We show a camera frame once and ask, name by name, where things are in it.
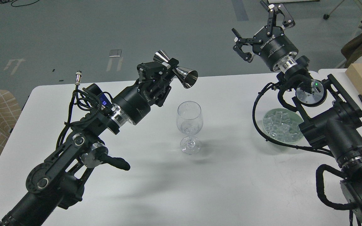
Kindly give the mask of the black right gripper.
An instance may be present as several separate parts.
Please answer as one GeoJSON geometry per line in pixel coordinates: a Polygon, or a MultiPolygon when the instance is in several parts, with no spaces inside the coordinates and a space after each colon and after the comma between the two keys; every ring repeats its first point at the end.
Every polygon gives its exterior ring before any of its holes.
{"type": "Polygon", "coordinates": [[[259,55],[266,66],[272,71],[280,69],[280,60],[283,57],[290,56],[295,58],[298,54],[298,48],[284,34],[283,29],[295,26],[295,21],[286,7],[279,4],[267,4],[263,0],[260,4],[268,11],[268,20],[265,27],[259,30],[253,38],[243,38],[239,32],[232,28],[235,35],[235,45],[233,50],[246,62],[253,61],[253,55],[250,52],[244,52],[243,46],[253,44],[253,52],[259,55]],[[276,27],[277,15],[283,15],[282,27],[276,27]]]}

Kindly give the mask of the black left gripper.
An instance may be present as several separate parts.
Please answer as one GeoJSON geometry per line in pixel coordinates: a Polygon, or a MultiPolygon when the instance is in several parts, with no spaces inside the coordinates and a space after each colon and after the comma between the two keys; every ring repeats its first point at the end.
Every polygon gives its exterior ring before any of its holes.
{"type": "Polygon", "coordinates": [[[173,71],[179,61],[159,59],[137,65],[139,79],[127,86],[112,99],[133,125],[138,124],[150,111],[152,105],[162,107],[169,92],[170,83],[175,76],[173,71]]]}

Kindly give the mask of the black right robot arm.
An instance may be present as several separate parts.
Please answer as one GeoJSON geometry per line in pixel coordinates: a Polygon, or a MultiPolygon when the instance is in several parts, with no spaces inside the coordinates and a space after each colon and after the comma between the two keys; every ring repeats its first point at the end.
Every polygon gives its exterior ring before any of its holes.
{"type": "Polygon", "coordinates": [[[284,34],[295,22],[283,4],[260,4],[268,12],[267,24],[252,38],[243,38],[236,29],[233,50],[246,62],[259,56],[277,74],[277,83],[268,83],[258,93],[252,110],[257,132],[271,143],[332,156],[339,169],[322,164],[316,170],[316,193],[326,206],[349,211],[349,222],[356,217],[362,225],[362,110],[337,79],[329,74],[322,81],[308,71],[309,59],[297,58],[298,49],[284,34]],[[300,131],[309,146],[282,143],[266,135],[257,125],[255,111],[260,98],[278,90],[278,101],[286,109],[299,112],[300,131]]]}

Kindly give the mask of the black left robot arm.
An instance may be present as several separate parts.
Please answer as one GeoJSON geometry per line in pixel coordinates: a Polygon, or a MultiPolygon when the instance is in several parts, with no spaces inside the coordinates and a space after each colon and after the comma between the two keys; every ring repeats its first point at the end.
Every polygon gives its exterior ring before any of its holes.
{"type": "Polygon", "coordinates": [[[100,164],[128,171],[129,163],[109,156],[99,136],[105,130],[118,134],[126,122],[138,124],[152,105],[162,107],[178,64],[171,58],[137,65],[139,78],[110,100],[95,83],[80,90],[82,73],[78,71],[69,117],[55,151],[29,173],[27,193],[0,220],[0,226],[40,226],[56,207],[68,209],[82,201],[85,183],[100,164]]]}

